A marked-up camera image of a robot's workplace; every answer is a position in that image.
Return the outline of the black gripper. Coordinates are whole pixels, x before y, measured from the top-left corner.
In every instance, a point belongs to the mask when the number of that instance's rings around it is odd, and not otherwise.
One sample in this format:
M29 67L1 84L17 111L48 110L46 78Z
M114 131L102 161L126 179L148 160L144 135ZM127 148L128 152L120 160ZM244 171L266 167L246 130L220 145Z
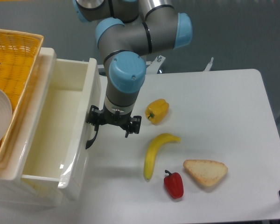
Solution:
M121 114L120 112L111 112L107 108L99 110L95 105L91 105L89 114L86 118L86 123L94 126L97 132L100 125L114 125L119 126L125 130L125 137L129 134L139 134L141 126L141 116L131 117L131 112L128 114Z

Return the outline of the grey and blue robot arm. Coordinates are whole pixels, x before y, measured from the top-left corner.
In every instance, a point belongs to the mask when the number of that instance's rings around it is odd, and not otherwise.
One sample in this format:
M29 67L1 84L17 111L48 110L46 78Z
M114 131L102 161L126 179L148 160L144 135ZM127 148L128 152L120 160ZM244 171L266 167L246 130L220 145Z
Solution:
M91 106L87 123L139 133L141 116L131 114L147 71L142 57L188 45L190 17L176 12L171 0L75 0L73 5L81 21L98 21L96 45L108 81L103 109Z

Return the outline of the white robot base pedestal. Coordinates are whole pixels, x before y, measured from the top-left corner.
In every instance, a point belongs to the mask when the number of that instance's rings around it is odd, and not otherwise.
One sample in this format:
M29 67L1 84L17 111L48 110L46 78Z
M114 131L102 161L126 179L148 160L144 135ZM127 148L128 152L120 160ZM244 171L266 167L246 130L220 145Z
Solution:
M166 57L162 55L158 55L153 61L146 61L148 75L152 74L162 74L163 71L163 64L166 61Z

